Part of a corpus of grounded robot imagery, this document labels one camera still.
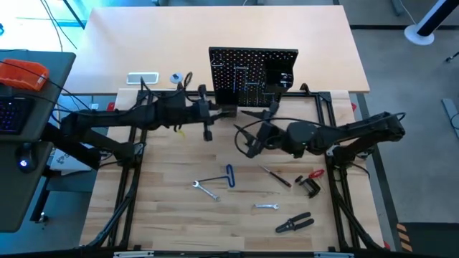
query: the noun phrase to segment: table leg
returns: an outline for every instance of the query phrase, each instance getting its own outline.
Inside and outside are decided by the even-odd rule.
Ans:
[[[49,177],[46,177],[46,180],[44,181],[42,191],[40,192],[40,195],[38,196],[37,203],[35,204],[34,210],[32,212],[32,215],[30,216],[30,221],[33,221],[35,223],[40,223],[40,222],[46,222],[47,216],[45,216],[43,213],[44,205],[46,204],[46,201],[49,196],[49,190],[47,190],[49,183]]]

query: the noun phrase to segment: black pegboard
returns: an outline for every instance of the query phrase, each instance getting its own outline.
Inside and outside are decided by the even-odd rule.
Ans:
[[[215,101],[219,105],[269,107],[280,96],[266,93],[266,64],[281,61],[293,68],[297,49],[210,47]]]

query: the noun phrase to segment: keyboard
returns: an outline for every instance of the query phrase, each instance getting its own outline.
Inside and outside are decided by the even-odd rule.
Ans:
[[[0,97],[0,134],[21,134],[34,106],[34,99]]]

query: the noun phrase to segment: wrench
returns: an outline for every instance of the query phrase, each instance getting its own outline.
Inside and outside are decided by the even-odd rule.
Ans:
[[[194,188],[199,188],[201,190],[203,190],[206,194],[209,194],[215,201],[220,201],[220,197],[216,196],[215,194],[213,194],[211,191],[205,189],[204,187],[202,187],[198,181],[195,181],[193,182],[193,187]]]
[[[272,208],[272,209],[279,209],[278,204],[253,204],[255,208]]]

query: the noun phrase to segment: light wood tabletop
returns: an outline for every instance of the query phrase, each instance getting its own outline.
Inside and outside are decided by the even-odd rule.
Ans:
[[[348,92],[331,94],[337,124],[353,122]],[[120,90],[116,107],[128,109],[136,95],[137,90]],[[240,107],[240,110],[260,108]],[[310,98],[284,97],[276,117],[317,121],[315,102]],[[318,181],[321,191],[312,199],[294,183],[299,175],[307,176],[325,168],[324,157],[306,152],[302,158],[293,159],[280,150],[264,150],[253,159],[246,158],[234,145],[236,129],[233,124],[245,125],[254,120],[238,112],[236,118],[216,121],[211,127],[211,142],[203,141],[202,124],[184,125],[184,136],[165,128],[148,132],[130,247],[141,244],[143,249],[176,251],[326,251],[329,246],[339,247],[327,175]],[[288,124],[284,120],[275,122],[281,127]],[[128,134],[129,128],[108,131],[109,137],[120,142],[127,141]],[[242,137],[238,142],[242,146]],[[234,188],[229,188],[225,180],[202,182],[205,188],[220,196],[220,202],[191,185],[195,180],[225,175],[227,164],[234,168]],[[258,164],[278,173],[293,187],[286,188],[262,171]],[[369,179],[358,168],[350,168],[348,172],[354,213],[374,241],[382,244]],[[120,174],[121,168],[117,166],[106,166],[98,171],[81,244],[93,240],[111,217]],[[278,204],[280,208],[252,207],[266,203]],[[314,224],[298,231],[275,233],[277,226],[307,211],[311,212]],[[122,228],[123,222],[118,228],[118,240]],[[344,231],[351,243],[345,219]]]
[[[129,72],[194,73],[212,90],[209,47],[297,49],[295,82],[311,90],[368,92],[342,6],[182,6],[94,8],[65,88],[116,94]]]

